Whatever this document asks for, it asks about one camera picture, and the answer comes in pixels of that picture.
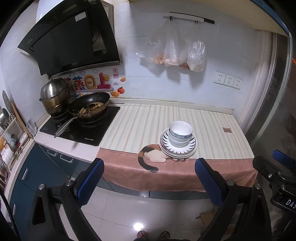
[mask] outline domed metal lid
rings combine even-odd
[[[50,80],[41,88],[40,99],[46,100],[48,98],[51,98],[60,93],[66,87],[68,87],[68,84],[62,78]]]

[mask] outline person's feet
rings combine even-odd
[[[168,231],[163,231],[163,232],[159,235],[157,241],[159,241],[159,240],[167,240],[167,239],[169,239],[169,238],[170,238],[170,233],[169,233]]]
[[[137,238],[148,240],[148,235],[144,230],[141,230],[137,233]]]

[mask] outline plastic packet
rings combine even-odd
[[[163,64],[165,52],[165,22],[160,28],[156,29],[150,36],[147,43],[142,47],[142,51],[136,53],[137,56],[148,62]]]
[[[188,52],[188,46],[185,40],[180,39],[178,65],[184,69],[189,69],[187,64],[187,52]]]
[[[199,39],[197,24],[192,28],[190,36],[186,39],[188,44],[187,64],[195,72],[201,72],[205,66],[205,44]]]
[[[164,53],[165,66],[169,67],[178,64],[179,55],[179,31],[175,27],[174,21],[168,20],[166,23],[166,44]]]

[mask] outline wall socket panel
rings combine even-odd
[[[214,83],[240,90],[242,79],[215,71]]]

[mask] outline floor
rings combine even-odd
[[[199,238],[203,224],[195,219],[212,210],[209,199],[164,200],[136,197],[96,187],[82,211],[88,222],[103,241],[133,241],[139,231],[134,225],[142,224],[151,240],[166,230],[172,239]],[[68,236],[77,240],[65,211],[59,210]]]

